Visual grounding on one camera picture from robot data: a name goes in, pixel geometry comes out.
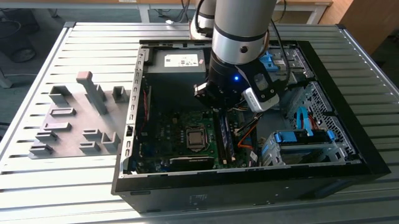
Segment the aluminum profile table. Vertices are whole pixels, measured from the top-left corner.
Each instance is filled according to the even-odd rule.
[[[31,140],[50,108],[53,85],[133,86],[141,39],[187,39],[189,26],[77,23],[65,28],[0,144],[0,222],[13,223],[399,223],[399,91],[337,26],[281,25],[283,39],[307,40],[334,77],[393,173],[326,199],[141,215],[111,195],[115,156],[31,160]]]

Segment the robotic arm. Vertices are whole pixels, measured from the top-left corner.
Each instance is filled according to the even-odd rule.
[[[198,11],[207,1],[201,0]],[[279,102],[278,92],[286,89],[287,80],[273,82],[259,61],[275,4],[277,0],[217,2],[207,83],[195,86],[197,98],[214,109],[234,107],[242,95],[254,112],[266,111]],[[210,36],[210,29],[201,27],[197,31]]]

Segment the cable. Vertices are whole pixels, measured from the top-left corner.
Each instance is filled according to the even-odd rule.
[[[145,129],[145,126],[146,126],[146,123],[147,123],[147,113],[149,113],[149,106],[147,106],[147,93],[146,91],[143,90],[143,94],[145,94],[145,122],[143,122],[143,125],[142,125],[142,128],[141,128],[141,132],[138,134],[138,136],[142,135],[142,131]]]
[[[185,7],[183,0],[181,0],[181,2],[182,2],[182,7],[186,8],[186,7]],[[189,5],[190,5],[190,1],[189,1],[189,4],[187,4],[187,9],[189,9]],[[187,19],[187,21],[189,21],[187,9],[186,9],[186,19]]]
[[[203,3],[205,3],[205,0],[201,0],[198,8],[195,10],[195,29],[199,33],[201,33],[199,14],[201,14],[201,6]]]
[[[257,122],[255,125],[251,127],[251,129],[250,129],[249,132],[246,133],[245,137],[243,137],[242,140],[239,141],[239,143],[238,143],[238,147],[243,147],[243,148],[254,149],[253,146],[243,145],[242,143],[243,143],[245,139],[247,138],[247,136],[250,135],[250,133],[253,132],[254,128],[257,127],[257,124],[258,124],[258,122]]]
[[[286,10],[287,10],[287,1],[285,0],[285,9],[283,9],[283,13],[282,13],[282,16],[281,16],[281,18],[275,21],[275,22],[279,22],[279,21],[282,21],[282,19],[283,19],[283,17],[285,17],[285,15],[286,15]]]
[[[237,133],[241,133],[243,130],[246,130],[249,127],[251,127],[255,123],[258,123],[262,116],[263,116],[263,113],[255,113],[253,120],[243,127],[241,127],[238,129]]]
[[[291,67],[290,67],[290,64],[289,64],[289,58],[287,58],[285,46],[282,44],[282,37],[281,37],[281,34],[279,34],[279,30],[277,29],[274,20],[271,20],[271,22],[273,22],[273,26],[274,26],[274,30],[275,30],[277,40],[279,42],[279,45],[281,45],[281,48],[282,48],[282,52],[283,52],[283,57],[285,57],[285,60],[286,60],[287,77],[286,77],[286,84],[285,85],[287,85],[289,81],[290,81],[290,76],[291,76]]]
[[[185,6],[185,4],[183,4],[183,0],[182,0],[182,5],[183,5],[183,14],[182,14],[182,18],[181,18],[181,20],[178,21],[178,23],[179,23],[179,22],[183,22],[185,14],[186,14],[186,17],[187,17],[187,20],[189,20],[187,10],[189,10],[189,6],[190,6],[190,0],[187,1],[187,5],[186,5],[186,6]]]

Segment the white table leg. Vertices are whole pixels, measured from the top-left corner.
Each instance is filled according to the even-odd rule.
[[[138,4],[138,8],[141,11],[142,22],[150,22],[150,15],[149,15],[150,5],[149,4]]]
[[[5,77],[3,74],[0,74],[0,86],[3,88],[11,88],[13,82]]]
[[[323,13],[326,11],[327,6],[317,6],[317,9],[313,11],[313,14],[310,16],[310,19],[307,20],[307,24],[318,24],[321,21],[321,18],[323,16]]]

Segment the blue latch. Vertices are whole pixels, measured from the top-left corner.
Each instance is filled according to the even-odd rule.
[[[297,142],[297,136],[294,132],[281,132],[283,142]]]
[[[310,121],[310,118],[309,118],[309,115],[307,115],[307,109],[303,106],[298,107],[298,111],[297,111],[297,128],[298,129],[302,129],[301,115],[303,115],[303,118],[305,118],[305,127],[303,127],[303,129],[307,131],[309,136],[313,136],[314,135],[313,125],[311,125],[311,121]]]
[[[331,130],[327,131],[327,135],[329,135],[331,141],[334,141],[335,140],[335,134]]]
[[[277,141],[277,143],[282,142],[282,136],[279,133],[275,134],[275,141]]]
[[[259,59],[261,62],[263,63],[263,65],[265,65],[265,67],[266,67],[266,70],[271,71],[271,72],[281,70],[281,68],[274,63],[273,57],[274,57],[274,55],[271,55],[269,53],[269,51],[266,51],[265,56],[262,56],[261,59]]]
[[[269,150],[269,145],[265,146],[263,150],[262,150],[262,155],[265,155],[265,153],[267,152]]]

